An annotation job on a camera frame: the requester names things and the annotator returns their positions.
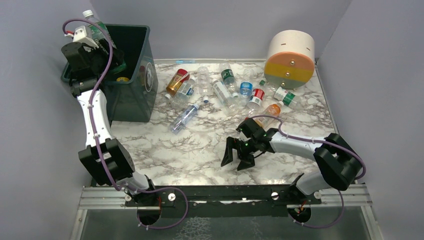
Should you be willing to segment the orange juice bottle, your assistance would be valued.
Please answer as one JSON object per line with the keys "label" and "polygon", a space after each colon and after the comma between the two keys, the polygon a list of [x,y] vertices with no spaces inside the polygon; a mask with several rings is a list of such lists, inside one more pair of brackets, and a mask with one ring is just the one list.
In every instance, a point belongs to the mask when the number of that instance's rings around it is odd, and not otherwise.
{"label": "orange juice bottle", "polygon": [[[284,103],[282,101],[278,101],[277,103],[269,105],[262,113],[260,113],[260,115],[278,117],[283,106]],[[265,128],[273,121],[273,119],[270,117],[255,117],[254,121],[260,127]]]}

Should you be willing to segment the clear bottle grey blue label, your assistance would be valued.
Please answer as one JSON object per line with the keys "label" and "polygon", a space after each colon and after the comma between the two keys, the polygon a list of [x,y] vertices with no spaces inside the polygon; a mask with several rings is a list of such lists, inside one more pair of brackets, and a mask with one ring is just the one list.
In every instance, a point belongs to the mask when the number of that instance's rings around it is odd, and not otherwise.
{"label": "clear bottle grey blue label", "polygon": [[195,80],[190,78],[182,83],[174,97],[170,101],[171,107],[176,110],[182,110],[189,102],[194,93]]}

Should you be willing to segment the yellow juice bottle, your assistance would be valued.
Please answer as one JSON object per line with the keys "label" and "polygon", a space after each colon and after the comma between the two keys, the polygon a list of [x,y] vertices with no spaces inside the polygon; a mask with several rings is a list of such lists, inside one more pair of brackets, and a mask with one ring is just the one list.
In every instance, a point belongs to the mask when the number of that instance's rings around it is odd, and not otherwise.
{"label": "yellow juice bottle", "polygon": [[117,81],[117,82],[129,82],[129,81],[130,81],[130,79],[129,79],[129,78],[127,78],[127,77],[118,77],[118,78],[116,79],[116,81]]}

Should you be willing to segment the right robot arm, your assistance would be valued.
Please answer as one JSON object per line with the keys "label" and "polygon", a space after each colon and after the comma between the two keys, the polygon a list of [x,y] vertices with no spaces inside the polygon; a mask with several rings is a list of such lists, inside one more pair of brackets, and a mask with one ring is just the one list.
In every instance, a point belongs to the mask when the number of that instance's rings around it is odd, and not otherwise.
{"label": "right robot arm", "polygon": [[255,166],[256,152],[285,153],[314,160],[318,170],[299,175],[285,191],[291,198],[299,199],[328,188],[345,191],[366,174],[364,161],[337,133],[327,137],[293,135],[283,132],[280,127],[264,129],[255,119],[248,117],[236,128],[246,137],[245,140],[226,139],[222,167],[234,160],[234,151],[240,160],[239,171]]}

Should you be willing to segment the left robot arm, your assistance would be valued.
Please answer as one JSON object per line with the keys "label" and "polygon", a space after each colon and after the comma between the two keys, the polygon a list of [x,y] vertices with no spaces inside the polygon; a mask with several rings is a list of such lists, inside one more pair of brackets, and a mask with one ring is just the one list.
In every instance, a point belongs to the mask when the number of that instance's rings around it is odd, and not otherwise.
{"label": "left robot arm", "polygon": [[71,42],[61,52],[72,70],[70,92],[82,109],[86,140],[78,158],[99,185],[127,189],[132,195],[154,189],[152,181],[138,173],[130,153],[114,138],[107,116],[107,97],[101,81],[113,62],[113,52],[92,43]]}

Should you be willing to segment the green tea bottle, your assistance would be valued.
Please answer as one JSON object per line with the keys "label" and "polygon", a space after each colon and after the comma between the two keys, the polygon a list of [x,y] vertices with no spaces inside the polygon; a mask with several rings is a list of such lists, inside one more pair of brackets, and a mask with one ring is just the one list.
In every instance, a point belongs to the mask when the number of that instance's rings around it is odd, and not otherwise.
{"label": "green tea bottle", "polygon": [[[105,24],[99,20],[98,18],[95,17],[95,14],[93,13],[92,10],[85,10],[83,13],[83,16],[86,20],[97,24],[99,27],[101,27],[109,36],[109,38],[111,39],[112,37],[110,36],[110,33],[107,29],[107,27],[105,26]],[[97,43],[97,45],[100,47],[100,43],[99,40],[104,39],[105,35],[99,30],[99,28],[93,26],[92,24],[87,23],[86,24],[87,28],[90,30],[91,33],[91,38]],[[122,72],[123,70],[125,70],[127,67],[127,64],[125,61],[123,61],[121,64],[119,65],[115,65],[115,66],[111,66],[109,68],[109,72],[111,74],[117,74]]]}

